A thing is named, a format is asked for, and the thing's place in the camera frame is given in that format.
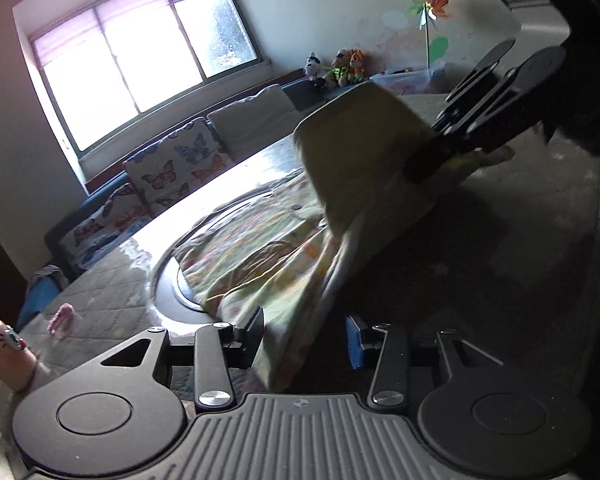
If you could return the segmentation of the small pink toy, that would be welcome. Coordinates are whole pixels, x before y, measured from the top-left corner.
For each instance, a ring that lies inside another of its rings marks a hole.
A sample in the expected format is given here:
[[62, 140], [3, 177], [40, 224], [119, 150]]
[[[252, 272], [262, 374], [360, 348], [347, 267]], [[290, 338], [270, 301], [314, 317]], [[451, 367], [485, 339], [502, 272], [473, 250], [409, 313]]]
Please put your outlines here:
[[62, 304], [47, 324], [47, 333], [57, 339], [68, 337], [80, 324], [81, 317], [72, 304]]

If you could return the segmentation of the clear plastic storage box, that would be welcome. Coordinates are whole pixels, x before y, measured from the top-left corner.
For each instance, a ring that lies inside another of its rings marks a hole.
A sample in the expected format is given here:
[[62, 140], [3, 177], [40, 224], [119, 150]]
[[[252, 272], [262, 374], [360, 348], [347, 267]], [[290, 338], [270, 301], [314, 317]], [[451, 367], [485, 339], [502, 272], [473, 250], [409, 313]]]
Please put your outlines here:
[[444, 63], [422, 70], [378, 73], [371, 76], [370, 80], [396, 96], [447, 94], [452, 90]]

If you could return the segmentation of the colourful patterned child garment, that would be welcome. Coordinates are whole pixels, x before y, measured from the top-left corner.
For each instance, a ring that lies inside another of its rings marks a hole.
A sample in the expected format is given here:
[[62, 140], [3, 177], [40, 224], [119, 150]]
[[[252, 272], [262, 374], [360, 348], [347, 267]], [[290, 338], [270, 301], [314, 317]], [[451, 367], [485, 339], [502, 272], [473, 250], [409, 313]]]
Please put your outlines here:
[[411, 107], [371, 82], [338, 96], [294, 129], [301, 168], [341, 246], [322, 286], [299, 309], [284, 301], [271, 313], [239, 299], [242, 313], [224, 321], [237, 322], [250, 307], [262, 308], [264, 336], [251, 373], [263, 389], [277, 392], [290, 385], [348, 278], [429, 212], [440, 195], [514, 154], [502, 146], [489, 154], [457, 155], [426, 180], [407, 182], [405, 159], [431, 137], [432, 130]]

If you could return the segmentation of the upright butterfly print cushion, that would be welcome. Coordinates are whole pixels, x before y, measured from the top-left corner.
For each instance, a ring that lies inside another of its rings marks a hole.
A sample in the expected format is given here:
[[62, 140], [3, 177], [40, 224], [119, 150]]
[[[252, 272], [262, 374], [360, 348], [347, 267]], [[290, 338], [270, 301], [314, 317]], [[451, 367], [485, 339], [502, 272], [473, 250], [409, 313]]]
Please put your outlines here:
[[143, 148], [123, 166], [150, 214], [157, 217], [234, 162], [210, 124], [196, 118]]

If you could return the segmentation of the left butterfly print cushion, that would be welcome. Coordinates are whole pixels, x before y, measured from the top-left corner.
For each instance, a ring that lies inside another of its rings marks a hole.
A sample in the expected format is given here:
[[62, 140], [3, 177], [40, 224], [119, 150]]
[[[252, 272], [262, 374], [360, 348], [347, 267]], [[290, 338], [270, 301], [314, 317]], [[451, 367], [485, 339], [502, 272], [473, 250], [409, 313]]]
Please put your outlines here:
[[151, 220], [131, 183], [112, 192], [105, 203], [59, 240], [62, 256], [81, 275]]

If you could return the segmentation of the large window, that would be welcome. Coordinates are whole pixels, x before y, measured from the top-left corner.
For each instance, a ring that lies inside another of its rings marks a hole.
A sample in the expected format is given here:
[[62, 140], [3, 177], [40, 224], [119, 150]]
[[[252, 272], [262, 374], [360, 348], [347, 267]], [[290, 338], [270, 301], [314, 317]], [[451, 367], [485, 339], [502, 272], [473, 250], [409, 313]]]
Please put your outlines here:
[[235, 0], [23, 0], [14, 14], [78, 157], [263, 61]]

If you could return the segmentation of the black round induction cooktop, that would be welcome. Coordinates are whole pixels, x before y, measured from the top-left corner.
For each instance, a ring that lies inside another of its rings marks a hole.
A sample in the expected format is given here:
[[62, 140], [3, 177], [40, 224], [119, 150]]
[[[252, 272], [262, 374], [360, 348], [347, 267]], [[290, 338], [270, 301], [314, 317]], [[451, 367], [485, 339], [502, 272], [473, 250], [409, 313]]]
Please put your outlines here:
[[302, 183], [255, 190], [216, 208], [171, 249], [174, 298], [158, 290], [155, 305], [178, 322], [233, 321], [227, 296], [286, 259], [320, 229], [321, 218]]

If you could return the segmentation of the colourful paper pinwheel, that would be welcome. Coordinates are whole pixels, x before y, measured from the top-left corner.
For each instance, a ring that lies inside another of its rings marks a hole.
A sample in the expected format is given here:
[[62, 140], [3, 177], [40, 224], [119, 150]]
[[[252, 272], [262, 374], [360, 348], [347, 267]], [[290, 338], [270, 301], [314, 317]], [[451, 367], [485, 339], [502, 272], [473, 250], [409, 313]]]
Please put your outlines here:
[[450, 0], [412, 0], [410, 11], [419, 18], [418, 28], [424, 33], [426, 66], [431, 67], [431, 39], [430, 29], [436, 27], [437, 20], [452, 18], [446, 8]]

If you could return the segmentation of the plain beige cushion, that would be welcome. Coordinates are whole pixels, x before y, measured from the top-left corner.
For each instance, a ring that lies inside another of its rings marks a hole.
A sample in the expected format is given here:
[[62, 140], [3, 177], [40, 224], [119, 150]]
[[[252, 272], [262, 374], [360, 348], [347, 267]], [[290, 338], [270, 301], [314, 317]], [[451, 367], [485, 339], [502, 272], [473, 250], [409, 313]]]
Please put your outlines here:
[[223, 106], [208, 121], [234, 162], [242, 162], [294, 131], [303, 115], [279, 84]]

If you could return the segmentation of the pink cartoon face bottle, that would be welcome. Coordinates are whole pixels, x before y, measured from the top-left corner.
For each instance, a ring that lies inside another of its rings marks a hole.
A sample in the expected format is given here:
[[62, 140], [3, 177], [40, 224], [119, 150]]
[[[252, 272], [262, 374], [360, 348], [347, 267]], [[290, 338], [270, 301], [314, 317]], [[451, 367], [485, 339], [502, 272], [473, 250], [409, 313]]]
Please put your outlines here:
[[0, 379], [12, 391], [27, 388], [38, 360], [27, 343], [9, 325], [0, 320]]

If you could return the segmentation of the grey quilted star table cover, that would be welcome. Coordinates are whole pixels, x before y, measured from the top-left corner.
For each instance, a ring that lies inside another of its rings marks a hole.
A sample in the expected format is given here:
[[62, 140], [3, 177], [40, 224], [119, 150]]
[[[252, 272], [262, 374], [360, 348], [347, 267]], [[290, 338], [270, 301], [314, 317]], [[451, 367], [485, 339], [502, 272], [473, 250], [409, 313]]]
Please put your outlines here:
[[[342, 316], [396, 323], [422, 337], [455, 327], [508, 364], [578, 391], [600, 325], [600, 159], [562, 136], [527, 132], [509, 162], [477, 171], [342, 286], [294, 388], [346, 388]], [[283, 139], [169, 209], [60, 296], [79, 323], [67, 338], [37, 316], [24, 339], [38, 388], [154, 325], [193, 326], [162, 312], [151, 282], [162, 255], [216, 207], [298, 166]]]

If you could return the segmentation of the black white plush toy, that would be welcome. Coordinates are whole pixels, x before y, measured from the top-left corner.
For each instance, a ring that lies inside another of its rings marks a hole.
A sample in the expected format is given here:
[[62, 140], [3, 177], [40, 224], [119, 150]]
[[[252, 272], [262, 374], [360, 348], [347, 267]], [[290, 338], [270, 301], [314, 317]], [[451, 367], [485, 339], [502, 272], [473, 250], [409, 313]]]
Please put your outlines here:
[[329, 72], [330, 67], [325, 65], [314, 52], [311, 52], [306, 58], [304, 76], [313, 88], [324, 89], [327, 86], [326, 76]]

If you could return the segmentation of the orange green plush toys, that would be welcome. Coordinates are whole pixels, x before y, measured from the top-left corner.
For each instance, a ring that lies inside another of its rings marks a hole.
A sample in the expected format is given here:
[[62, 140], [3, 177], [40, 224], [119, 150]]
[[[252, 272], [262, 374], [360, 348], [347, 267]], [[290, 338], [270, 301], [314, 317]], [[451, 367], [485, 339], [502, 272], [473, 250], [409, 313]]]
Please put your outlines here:
[[364, 53], [360, 49], [340, 49], [332, 60], [328, 74], [330, 81], [338, 88], [366, 81]]

